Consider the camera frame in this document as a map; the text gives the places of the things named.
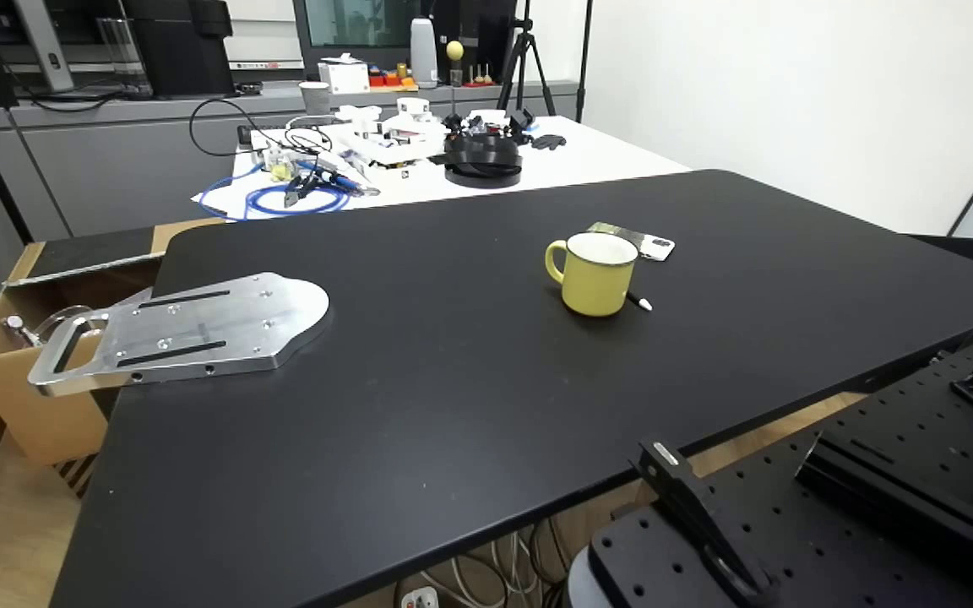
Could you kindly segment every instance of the white object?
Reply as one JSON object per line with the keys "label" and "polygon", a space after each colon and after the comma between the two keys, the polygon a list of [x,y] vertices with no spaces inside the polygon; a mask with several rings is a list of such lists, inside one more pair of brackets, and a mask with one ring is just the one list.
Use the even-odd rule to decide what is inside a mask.
{"label": "white object", "polygon": [[74,75],[71,75],[67,58],[61,53],[46,4],[45,0],[15,0],[15,4],[20,14],[20,24],[27,31],[27,40],[35,43],[37,62],[45,67],[46,88],[51,93],[71,93]]}
{"label": "white object", "polygon": [[444,600],[436,589],[414,589],[398,600],[398,608],[444,608]]}
{"label": "white object", "polygon": [[371,75],[365,62],[342,53],[342,58],[324,58],[318,62],[321,82],[328,82],[328,93],[344,94],[344,93],[367,93]]}
{"label": "white object", "polygon": [[398,115],[408,115],[408,120],[414,120],[414,123],[433,120],[433,115],[430,115],[430,99],[396,99],[396,112],[398,112]]}
{"label": "white object", "polygon": [[[588,182],[619,182],[619,178],[649,178],[649,175],[674,175],[689,174],[689,166],[668,164],[655,151],[646,151],[640,147],[630,147],[622,140],[613,140],[599,130],[579,126],[560,115],[537,120],[529,126],[535,137],[560,137],[560,148],[521,148],[523,174],[521,182],[505,193],[527,193],[527,189],[564,189],[564,186],[588,186]],[[255,156],[241,151],[232,164],[232,175],[244,175],[255,168]],[[470,196],[491,196],[498,189],[467,189],[447,178],[447,168],[436,164],[414,164],[413,168],[391,175],[391,174],[367,174],[371,186],[377,193],[354,196],[344,210],[374,210],[374,205],[408,205],[408,203],[436,203],[436,199],[470,199]],[[213,193],[195,196],[194,203],[213,205],[232,221],[244,217],[244,186],[238,193]]]}
{"label": "white object", "polygon": [[564,593],[574,608],[613,608],[609,594],[591,574],[588,550],[580,550],[567,569]]}
{"label": "white object", "polygon": [[470,126],[474,120],[480,120],[484,126],[494,126],[494,130],[510,130],[510,112],[505,112],[505,109],[467,112],[464,126]]}
{"label": "white object", "polygon": [[439,47],[430,19],[413,20],[413,75],[420,88],[439,86]]}
{"label": "white object", "polygon": [[377,106],[362,106],[362,109],[342,106],[337,120],[348,123],[359,140],[365,140],[365,137],[377,131],[382,109]]}

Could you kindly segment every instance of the metal plate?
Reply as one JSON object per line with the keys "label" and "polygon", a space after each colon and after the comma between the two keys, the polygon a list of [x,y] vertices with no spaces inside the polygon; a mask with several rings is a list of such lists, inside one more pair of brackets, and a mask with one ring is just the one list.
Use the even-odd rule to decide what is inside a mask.
{"label": "metal plate", "polygon": [[[32,387],[71,396],[124,381],[271,373],[324,315],[328,293],[318,284],[276,274],[83,310],[42,348]],[[96,359],[64,370],[91,329],[100,330]]]}

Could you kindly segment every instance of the black table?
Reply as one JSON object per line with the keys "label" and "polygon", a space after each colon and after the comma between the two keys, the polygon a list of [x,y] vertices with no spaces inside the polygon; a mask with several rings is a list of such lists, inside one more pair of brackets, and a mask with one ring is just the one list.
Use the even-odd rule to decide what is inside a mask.
{"label": "black table", "polygon": [[[655,315],[567,315],[549,239],[678,239]],[[55,605],[330,605],[973,329],[973,265],[729,174],[195,231],[158,293],[309,279],[271,378],[124,388]]]}

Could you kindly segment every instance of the black cable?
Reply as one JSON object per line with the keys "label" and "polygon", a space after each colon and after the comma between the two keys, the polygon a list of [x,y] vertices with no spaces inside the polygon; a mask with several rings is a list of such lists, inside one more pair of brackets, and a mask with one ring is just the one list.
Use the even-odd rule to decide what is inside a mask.
{"label": "black cable", "polygon": [[583,0],[583,40],[580,40],[579,123],[583,123],[583,103],[588,103],[591,14],[595,14],[595,0]]}
{"label": "black cable", "polygon": [[205,99],[205,103],[201,103],[201,106],[188,112],[188,123],[187,123],[188,141],[194,141],[195,151],[213,156],[213,159],[238,159],[238,151],[220,151],[220,148],[205,148],[205,147],[195,141],[195,120],[201,120],[201,112],[208,109],[208,106],[228,106],[228,109],[241,112],[255,131],[261,131],[262,140],[271,140],[271,137],[255,123],[255,115],[250,115],[244,106],[238,106],[238,103],[230,103],[230,99]]}
{"label": "black cable", "polygon": [[114,99],[122,99],[122,103],[142,103],[142,99],[152,99],[152,94],[134,94],[134,93],[128,93],[128,88],[122,88],[122,93],[106,93],[106,94],[96,94],[96,99],[55,99],[55,94],[42,99],[42,94],[32,94],[32,103],[35,103],[37,109],[55,112],[55,115],[99,112],[99,109],[106,109],[106,106],[114,103]]}

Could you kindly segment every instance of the wooden floor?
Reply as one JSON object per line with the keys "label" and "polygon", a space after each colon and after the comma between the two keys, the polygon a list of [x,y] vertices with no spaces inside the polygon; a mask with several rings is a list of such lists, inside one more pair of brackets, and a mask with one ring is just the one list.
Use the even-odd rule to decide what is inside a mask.
{"label": "wooden floor", "polygon": [[[858,396],[823,400],[774,427],[748,434],[737,444],[701,452],[693,467],[695,473],[712,473],[853,403],[858,403]],[[564,536],[580,540],[600,525],[606,512],[614,504],[619,496],[579,508],[574,515],[567,515],[567,521],[580,531]],[[10,444],[0,451],[0,608],[46,605],[79,512],[80,504],[51,469],[24,462],[24,458]],[[382,593],[377,600],[354,605],[389,605],[389,594]]]}

